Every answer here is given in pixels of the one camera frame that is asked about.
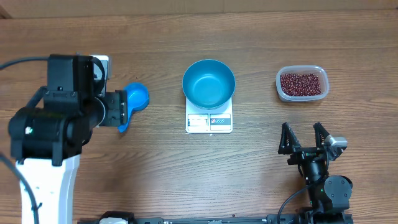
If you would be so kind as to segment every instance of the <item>teal bowl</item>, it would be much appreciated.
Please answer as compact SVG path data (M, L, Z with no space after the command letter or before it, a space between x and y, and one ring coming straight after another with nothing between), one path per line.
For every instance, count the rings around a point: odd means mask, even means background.
M182 90L191 103L212 110L234 94L235 76L223 62L205 59L191 65L182 78Z

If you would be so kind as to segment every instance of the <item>bowl of red beans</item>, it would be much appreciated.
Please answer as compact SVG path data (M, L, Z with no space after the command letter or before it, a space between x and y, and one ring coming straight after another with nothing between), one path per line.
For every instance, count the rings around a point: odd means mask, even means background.
M329 92L328 75L316 65L284 67L276 75L276 88L284 102L320 100Z

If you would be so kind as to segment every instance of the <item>clear plastic container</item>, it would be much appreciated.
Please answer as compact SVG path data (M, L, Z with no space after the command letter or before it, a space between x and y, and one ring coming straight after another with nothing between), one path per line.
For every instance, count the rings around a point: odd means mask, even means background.
M319 78L321 94L316 96L289 96L285 94L280 84L280 76L286 73L296 73L298 75L312 73L314 75L317 75ZM306 102L306 101L320 100L329 93L328 75L326 74L323 68L316 65L287 66L279 70L278 74L276 75L276 89L278 91L280 100L284 102Z

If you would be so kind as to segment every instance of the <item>white scale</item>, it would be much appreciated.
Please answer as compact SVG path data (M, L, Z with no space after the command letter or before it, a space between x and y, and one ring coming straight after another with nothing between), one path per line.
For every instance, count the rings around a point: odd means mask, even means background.
M213 110L198 108L187 99L185 130L187 133L231 133L232 98L223 106Z

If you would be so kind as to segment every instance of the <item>red bean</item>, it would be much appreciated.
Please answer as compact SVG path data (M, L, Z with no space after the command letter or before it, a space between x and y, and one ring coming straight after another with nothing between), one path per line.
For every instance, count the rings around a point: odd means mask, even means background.
M314 74L286 73L280 76L280 85L289 96L316 96L322 93L319 78Z

